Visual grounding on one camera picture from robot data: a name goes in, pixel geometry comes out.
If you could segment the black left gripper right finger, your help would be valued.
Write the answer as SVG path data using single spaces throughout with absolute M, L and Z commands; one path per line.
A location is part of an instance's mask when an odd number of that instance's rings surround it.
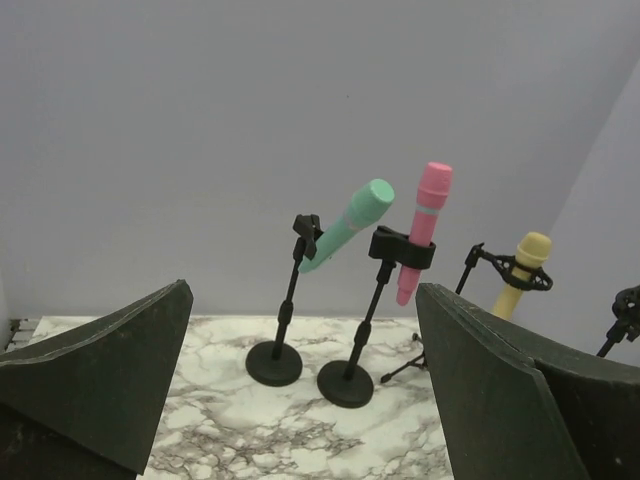
M 639 371 L 423 283 L 419 325 L 457 479 L 635 479 Z

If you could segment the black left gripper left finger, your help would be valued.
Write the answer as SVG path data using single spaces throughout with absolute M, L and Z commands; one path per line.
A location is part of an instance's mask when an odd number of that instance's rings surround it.
M 1 356 L 4 479 L 135 479 L 147 466 L 193 304 L 178 280 Z

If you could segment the black tripod shock-mount stand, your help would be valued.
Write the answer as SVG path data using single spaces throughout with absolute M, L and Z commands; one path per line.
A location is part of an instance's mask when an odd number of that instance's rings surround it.
M 466 281 L 472 271 L 472 269 L 476 268 L 477 263 L 480 259 L 488 261 L 496 272 L 500 275 L 501 279 L 508 285 L 516 290 L 521 292 L 525 291 L 549 291 L 553 286 L 553 280 L 549 277 L 544 271 L 543 267 L 529 267 L 522 263 L 519 263 L 516 259 L 515 255 L 494 255 L 484 248 L 484 242 L 473 245 L 465 259 L 465 269 L 460 277 L 458 285 L 455 289 L 455 293 L 460 295 L 462 290 L 466 284 Z M 530 274 L 529 279 L 523 280 L 516 278 L 513 273 L 513 270 L 518 267 L 524 272 Z M 425 351 L 423 349 L 422 353 L 417 357 L 409 360 L 401 367 L 396 370 L 384 374 L 380 382 L 385 384 L 389 382 L 395 375 L 404 371 L 409 367 L 415 367 L 420 370 L 428 369 L 428 363 L 425 358 Z

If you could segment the yellow toy microphone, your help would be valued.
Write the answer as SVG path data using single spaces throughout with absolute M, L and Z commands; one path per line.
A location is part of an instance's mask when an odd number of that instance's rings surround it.
M 519 242 L 514 255 L 519 263 L 526 266 L 543 267 L 543 264 L 549 258 L 551 247 L 552 241 L 548 236 L 539 232 L 529 232 Z M 513 270 L 513 273 L 516 278 L 523 280 L 529 279 L 530 275 L 518 267 Z M 509 287 L 505 283 L 505 286 L 494 302 L 491 313 L 498 318 L 510 320 L 518 302 L 525 292 Z

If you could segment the black round-base stand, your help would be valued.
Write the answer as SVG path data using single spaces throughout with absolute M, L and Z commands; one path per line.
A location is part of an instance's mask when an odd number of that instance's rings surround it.
M 389 283 L 397 264 L 417 269 L 419 272 L 431 267 L 436 244 L 429 241 L 425 246 L 417 245 L 402 234 L 386 226 L 378 226 L 374 231 L 368 256 L 380 260 L 376 276 L 377 286 L 364 319 L 354 335 L 354 344 L 348 360 L 334 360 L 326 363 L 317 375 L 316 383 L 320 393 L 330 403 L 347 409 L 367 405 L 374 393 L 374 383 L 369 373 L 358 362 L 369 341 L 372 320 L 384 287 Z
M 297 215 L 293 230 L 298 235 L 293 249 L 294 261 L 285 299 L 280 305 L 278 328 L 273 341 L 254 345 L 247 354 L 245 368 L 258 383 L 270 387 L 283 387 L 297 381 L 302 373 L 303 361 L 298 351 L 285 343 L 288 327 L 293 318 L 293 298 L 304 259 L 312 260 L 317 252 L 316 241 L 322 235 L 318 215 Z

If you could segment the pink toy microphone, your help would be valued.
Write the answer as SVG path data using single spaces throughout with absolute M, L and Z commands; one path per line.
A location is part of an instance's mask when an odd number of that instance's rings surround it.
M 448 198 L 452 183 L 451 166 L 429 162 L 421 176 L 416 196 L 409 241 L 421 247 L 430 245 L 438 215 Z M 421 270 L 402 266 L 398 276 L 396 302 L 404 306 L 413 295 L 420 279 Z

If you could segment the mint green toy microphone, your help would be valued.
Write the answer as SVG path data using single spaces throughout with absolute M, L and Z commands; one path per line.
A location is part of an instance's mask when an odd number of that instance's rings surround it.
M 316 254 L 304 259 L 300 273 L 309 273 L 346 245 L 357 233 L 378 222 L 395 200 L 391 184 L 373 179 L 351 197 L 342 215 L 316 240 Z

